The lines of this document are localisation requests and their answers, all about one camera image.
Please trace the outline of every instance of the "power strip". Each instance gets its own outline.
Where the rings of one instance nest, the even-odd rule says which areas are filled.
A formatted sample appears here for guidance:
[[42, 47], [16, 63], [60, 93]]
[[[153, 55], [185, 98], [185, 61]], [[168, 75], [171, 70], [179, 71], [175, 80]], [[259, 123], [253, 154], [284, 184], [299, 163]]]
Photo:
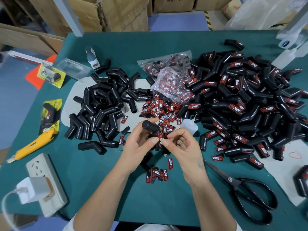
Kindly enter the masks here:
[[30, 177], [46, 176], [50, 179], [54, 193], [49, 198], [40, 200], [39, 204], [44, 217], [51, 217], [67, 203], [67, 197], [48, 155], [44, 153], [39, 154], [26, 164], [26, 168]]

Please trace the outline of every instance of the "hand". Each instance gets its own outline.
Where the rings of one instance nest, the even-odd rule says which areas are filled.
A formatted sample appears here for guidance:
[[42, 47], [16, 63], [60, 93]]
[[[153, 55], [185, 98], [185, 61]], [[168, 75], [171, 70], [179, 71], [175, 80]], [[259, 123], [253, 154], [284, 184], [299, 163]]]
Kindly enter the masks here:
[[189, 185], [208, 180], [199, 143], [184, 128], [171, 132], [161, 142], [179, 161], [184, 178]]
[[[158, 118], [149, 119], [152, 123], [158, 120]], [[143, 121], [139, 122], [127, 138], [121, 157], [117, 162], [117, 165], [120, 166], [119, 168], [124, 170], [125, 173], [130, 174], [135, 171], [144, 156], [159, 141], [157, 137], [146, 139], [151, 132], [143, 129], [142, 123]]]

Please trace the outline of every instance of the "black scissor handle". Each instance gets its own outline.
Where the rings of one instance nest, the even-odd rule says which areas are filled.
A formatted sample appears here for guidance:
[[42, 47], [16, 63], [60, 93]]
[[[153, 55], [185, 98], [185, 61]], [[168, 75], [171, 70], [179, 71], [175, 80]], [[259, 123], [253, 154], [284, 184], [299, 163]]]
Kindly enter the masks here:
[[[269, 210], [276, 209], [278, 206], [278, 200], [274, 192], [263, 182], [260, 182], [258, 180], [250, 179], [250, 178], [239, 178], [239, 180], [242, 182], [241, 186], [243, 186], [248, 192], [250, 192], [254, 199], [262, 204], [264, 207], [266, 207]], [[255, 183], [262, 187], [264, 187], [269, 193], [270, 193], [270, 204], [266, 204], [246, 183]]]
[[[243, 214], [248, 217], [250, 220], [252, 220], [253, 222], [255, 222], [258, 225], [267, 225], [270, 224], [273, 220], [273, 216], [270, 212], [270, 210], [268, 210], [266, 207], [264, 207], [263, 205], [261, 205], [260, 203], [256, 202], [255, 200], [253, 200], [252, 198], [248, 197], [246, 194], [240, 192], [239, 190], [237, 190], [236, 188], [233, 188], [232, 190], [232, 195], [235, 198], [235, 201], [238, 205], [238, 207], [240, 208], [240, 210], [243, 212]], [[239, 197], [253, 203], [254, 205], [258, 206], [260, 208], [260, 210], [264, 211], [264, 216], [262, 220], [257, 220], [255, 218], [253, 218], [251, 215], [249, 215], [245, 208], [243, 207]]]

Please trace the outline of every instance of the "yellow box cutter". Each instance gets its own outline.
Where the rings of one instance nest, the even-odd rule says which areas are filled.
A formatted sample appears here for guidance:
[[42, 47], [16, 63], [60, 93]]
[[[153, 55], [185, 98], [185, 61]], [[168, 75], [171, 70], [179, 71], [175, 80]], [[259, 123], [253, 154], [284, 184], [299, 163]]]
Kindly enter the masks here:
[[58, 132], [56, 130], [48, 130], [43, 132], [36, 140], [32, 143], [29, 143], [24, 148], [18, 150], [15, 155], [13, 155], [10, 159], [8, 159], [7, 163], [12, 163], [15, 160], [19, 160], [24, 158], [25, 156], [29, 155], [33, 151], [39, 149], [40, 147], [44, 146], [45, 144], [49, 143], [53, 140], [55, 134]]

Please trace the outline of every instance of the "white paper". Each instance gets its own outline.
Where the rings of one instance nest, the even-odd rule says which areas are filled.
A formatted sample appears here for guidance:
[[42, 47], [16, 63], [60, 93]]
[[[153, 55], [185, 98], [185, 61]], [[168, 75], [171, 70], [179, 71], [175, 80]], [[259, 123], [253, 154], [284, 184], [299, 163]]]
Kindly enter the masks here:
[[[74, 96], [83, 97], [84, 89], [86, 87], [92, 86], [94, 84], [95, 84], [95, 82], [91, 77], [85, 77], [85, 78], [82, 78], [79, 81], [75, 82], [75, 84], [73, 85], [70, 93], [68, 94], [67, 100], [66, 100], [64, 107], [62, 109], [61, 122], [62, 122], [63, 125], [69, 127], [70, 126], [70, 119], [69, 119], [70, 114], [71, 113], [78, 114], [80, 109], [81, 109], [81, 105], [78, 102], [73, 100]], [[145, 79], [136, 79], [135, 80], [135, 87], [136, 88], [149, 89], [150, 85]], [[141, 111], [142, 111], [142, 106], [143, 106], [144, 103], [145, 103], [145, 101], [140, 101], [140, 102], [135, 101], [135, 104], [136, 104], [136, 107], [137, 107], [136, 113], [132, 113], [130, 108], [129, 108], [129, 105], [127, 103], [124, 103], [124, 107], [121, 109], [121, 111], [124, 113], [124, 115], [128, 116], [128, 119], [125, 122], [125, 124], [121, 124], [122, 118], [120, 118], [118, 120], [118, 127], [119, 127], [118, 131], [122, 131], [126, 127], [129, 126], [130, 127], [129, 132], [131, 132], [139, 122], [146, 120], [146, 118], [139, 116]], [[177, 125], [176, 121], [173, 122], [172, 125], [175, 126], [175, 129], [180, 127], [180, 125]]]
[[308, 164], [308, 146], [302, 140], [294, 140], [285, 145], [283, 161], [273, 159], [273, 151], [268, 151], [271, 155], [268, 158], [260, 158], [258, 153], [254, 155], [264, 164], [266, 170], [276, 179], [278, 184], [287, 194], [289, 200], [298, 206], [306, 198], [298, 195], [293, 176], [297, 171]]

